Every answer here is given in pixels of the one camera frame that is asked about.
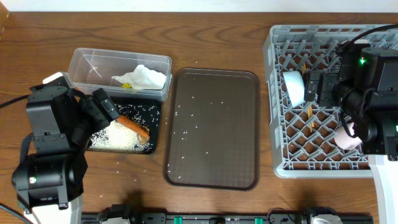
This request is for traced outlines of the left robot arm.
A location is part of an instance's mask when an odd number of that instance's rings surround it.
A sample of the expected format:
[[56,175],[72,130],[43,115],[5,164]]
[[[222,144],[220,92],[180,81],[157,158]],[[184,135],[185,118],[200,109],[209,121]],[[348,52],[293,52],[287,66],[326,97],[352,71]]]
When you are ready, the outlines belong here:
[[85,152],[94,133],[119,112],[108,94],[91,96],[65,86],[46,86],[27,97],[32,134],[21,147],[12,175],[19,206],[29,223],[81,223]]

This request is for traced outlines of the foil snack wrapper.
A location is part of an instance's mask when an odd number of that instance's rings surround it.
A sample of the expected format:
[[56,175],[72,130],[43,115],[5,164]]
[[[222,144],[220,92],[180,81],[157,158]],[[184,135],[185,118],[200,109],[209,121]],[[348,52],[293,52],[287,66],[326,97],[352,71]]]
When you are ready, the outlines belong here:
[[130,83],[123,83],[123,84],[121,85],[121,88],[132,89],[132,86],[131,86]]

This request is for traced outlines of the pink cup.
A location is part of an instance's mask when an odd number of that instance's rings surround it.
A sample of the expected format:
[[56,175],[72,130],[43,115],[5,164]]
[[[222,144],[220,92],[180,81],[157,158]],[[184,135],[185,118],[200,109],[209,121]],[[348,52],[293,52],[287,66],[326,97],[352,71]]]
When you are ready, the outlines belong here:
[[344,127],[339,127],[336,130],[334,141],[336,145],[342,148],[343,150],[354,149],[356,146],[362,143],[362,140],[360,140],[360,138],[358,137],[356,138],[349,137],[346,131],[344,130]]

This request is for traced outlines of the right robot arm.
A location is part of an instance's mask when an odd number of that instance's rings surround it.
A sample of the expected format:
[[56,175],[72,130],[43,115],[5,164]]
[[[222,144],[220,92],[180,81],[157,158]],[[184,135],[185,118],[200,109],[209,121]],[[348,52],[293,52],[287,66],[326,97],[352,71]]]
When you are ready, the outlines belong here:
[[380,223],[397,223],[397,51],[356,44],[337,72],[303,73],[304,99],[338,106],[343,129],[360,138],[376,186]]

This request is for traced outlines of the light blue rice bowl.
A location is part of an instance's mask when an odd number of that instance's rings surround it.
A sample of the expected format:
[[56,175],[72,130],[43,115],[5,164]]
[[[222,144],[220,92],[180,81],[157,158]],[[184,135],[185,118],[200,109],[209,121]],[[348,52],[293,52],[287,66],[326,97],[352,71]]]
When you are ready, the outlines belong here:
[[305,85],[301,73],[284,72],[283,76],[292,107],[295,108],[304,103]]

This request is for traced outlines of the white napkin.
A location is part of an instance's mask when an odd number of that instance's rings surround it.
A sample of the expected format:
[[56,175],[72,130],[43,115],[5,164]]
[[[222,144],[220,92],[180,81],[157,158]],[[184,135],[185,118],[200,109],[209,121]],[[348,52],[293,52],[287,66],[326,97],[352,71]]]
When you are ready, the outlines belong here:
[[163,73],[151,70],[144,65],[138,65],[133,72],[111,78],[121,85],[130,83],[134,90],[161,90],[166,81],[166,76]]

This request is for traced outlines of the orange carrot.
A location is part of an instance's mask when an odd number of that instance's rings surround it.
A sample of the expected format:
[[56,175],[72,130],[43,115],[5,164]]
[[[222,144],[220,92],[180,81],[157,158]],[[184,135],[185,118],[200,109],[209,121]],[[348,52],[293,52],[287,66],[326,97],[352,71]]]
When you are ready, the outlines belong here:
[[145,139],[150,138],[148,130],[146,130],[144,127],[140,126],[139,124],[135,123],[134,121],[130,120],[125,115],[120,115],[119,118],[117,119],[117,122],[125,126],[126,128],[134,131],[142,138]]

